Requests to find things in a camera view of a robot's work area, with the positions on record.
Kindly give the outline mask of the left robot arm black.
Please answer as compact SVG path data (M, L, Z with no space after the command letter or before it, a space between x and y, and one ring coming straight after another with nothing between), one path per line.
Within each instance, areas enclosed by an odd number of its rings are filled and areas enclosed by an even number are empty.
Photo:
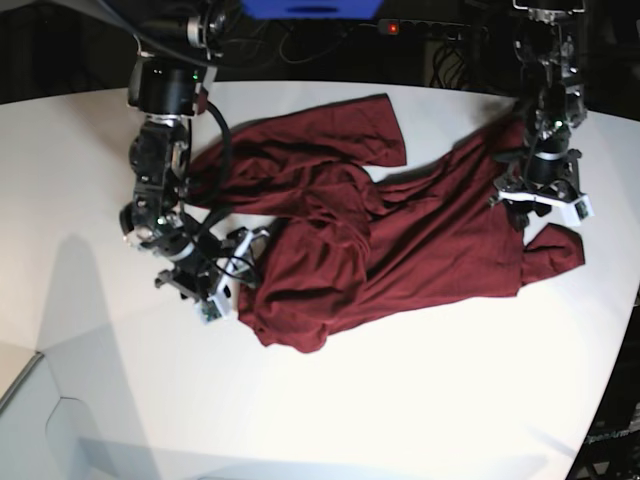
M506 166L494 181L492 206L503 204L512 228L522 231L528 215L558 210L567 226L594 215L581 191L579 159L571 134L586 119L584 82L575 34L583 1L515 1L527 14L516 30L514 53L522 64L524 93L517 113L523 121L522 144L493 154Z

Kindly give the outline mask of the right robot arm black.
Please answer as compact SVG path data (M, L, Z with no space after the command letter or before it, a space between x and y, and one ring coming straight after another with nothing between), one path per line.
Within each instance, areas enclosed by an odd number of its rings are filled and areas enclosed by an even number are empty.
M169 285L193 301L206 323L231 313L231 282L259 284L252 246L269 236L265 228L240 228L224 239L212 232L232 212L217 200L230 174L231 130L207 92L222 54L226 20L222 1L186 1L131 28L138 57L128 104L143 113L144 122L128 153L135 183L131 201L119 214L122 235L133 247L171 263L171 269L158 273L155 286ZM192 121L204 112L220 128L222 158L204 194L214 205L197 220L186 207L196 189Z

